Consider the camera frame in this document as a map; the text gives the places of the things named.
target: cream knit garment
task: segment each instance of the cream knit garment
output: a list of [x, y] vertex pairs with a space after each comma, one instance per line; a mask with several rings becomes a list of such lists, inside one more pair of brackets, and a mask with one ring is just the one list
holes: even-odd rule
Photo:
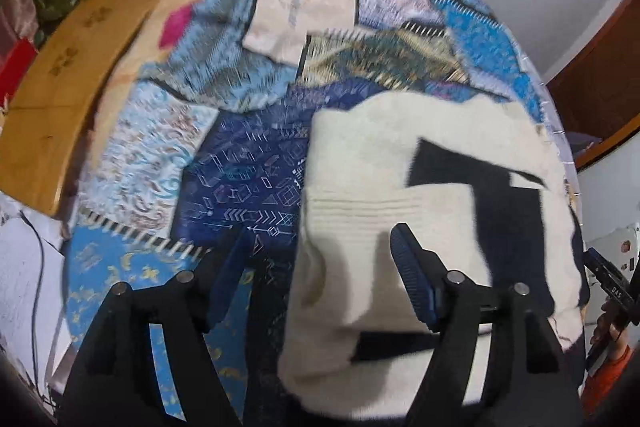
[[[350, 111], [324, 109], [312, 121], [278, 366], [286, 389], [313, 413], [400, 417], [422, 381], [431, 350], [351, 362], [361, 331], [428, 331], [415, 317], [391, 258], [389, 233], [396, 223], [408, 223], [422, 247], [439, 254], [448, 269], [491, 284], [476, 237], [472, 187], [406, 187], [421, 139], [543, 181], [546, 188], [511, 173], [511, 186], [540, 191], [545, 278], [555, 303], [551, 324], [564, 349], [582, 333], [564, 171], [544, 129], [520, 105], [485, 96], [459, 104], [389, 91]], [[489, 345], [489, 334], [479, 336], [466, 403], [481, 396]]]

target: hand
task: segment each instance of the hand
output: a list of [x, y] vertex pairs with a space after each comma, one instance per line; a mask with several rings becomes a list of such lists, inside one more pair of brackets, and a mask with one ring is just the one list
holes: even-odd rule
[[613, 339], [613, 343], [609, 346], [609, 358], [617, 360], [625, 354], [628, 345], [628, 332], [626, 328], [623, 331], [618, 331], [618, 328], [612, 324], [613, 318], [618, 313], [618, 306], [614, 301], [607, 299], [601, 309], [604, 313], [598, 317], [598, 325], [593, 330], [593, 336], [589, 343], [596, 344], [609, 331]]

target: patchwork tablecloth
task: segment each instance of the patchwork tablecloth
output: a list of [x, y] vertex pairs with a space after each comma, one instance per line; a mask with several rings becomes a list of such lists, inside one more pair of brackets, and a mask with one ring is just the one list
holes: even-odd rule
[[[163, 38], [162, 21], [176, 10], [186, 25]], [[254, 251], [206, 340], [244, 424], [280, 425], [287, 396], [276, 363], [311, 117], [385, 89], [519, 101], [553, 137], [580, 216], [548, 91], [481, 0], [161, 0], [98, 109], [100, 139], [67, 253], [74, 342], [114, 282], [161, 284], [243, 223]], [[161, 328], [152, 338], [165, 409], [182, 417]]]

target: silver screw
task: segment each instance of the silver screw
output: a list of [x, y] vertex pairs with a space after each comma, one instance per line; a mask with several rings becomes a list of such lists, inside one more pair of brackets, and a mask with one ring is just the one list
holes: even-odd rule
[[465, 274], [458, 270], [450, 270], [447, 272], [447, 279], [453, 284], [460, 284], [465, 280]]
[[516, 282], [513, 285], [513, 289], [516, 290], [518, 295], [529, 295], [529, 287], [524, 282]]
[[178, 280], [178, 282], [187, 284], [188, 282], [193, 280], [193, 272], [191, 270], [182, 270], [181, 272], [177, 273], [175, 278]]
[[111, 292], [114, 295], [122, 295], [124, 292], [126, 292], [129, 289], [129, 285], [126, 282], [120, 281], [120, 282], [116, 282], [112, 287], [111, 287]]

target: white swirl patterned fabric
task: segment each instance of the white swirl patterned fabric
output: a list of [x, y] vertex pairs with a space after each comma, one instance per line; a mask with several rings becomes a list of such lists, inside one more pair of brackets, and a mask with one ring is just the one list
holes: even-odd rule
[[178, 100], [151, 82], [138, 82], [118, 116], [81, 203], [118, 223], [169, 237], [182, 169], [218, 115]]

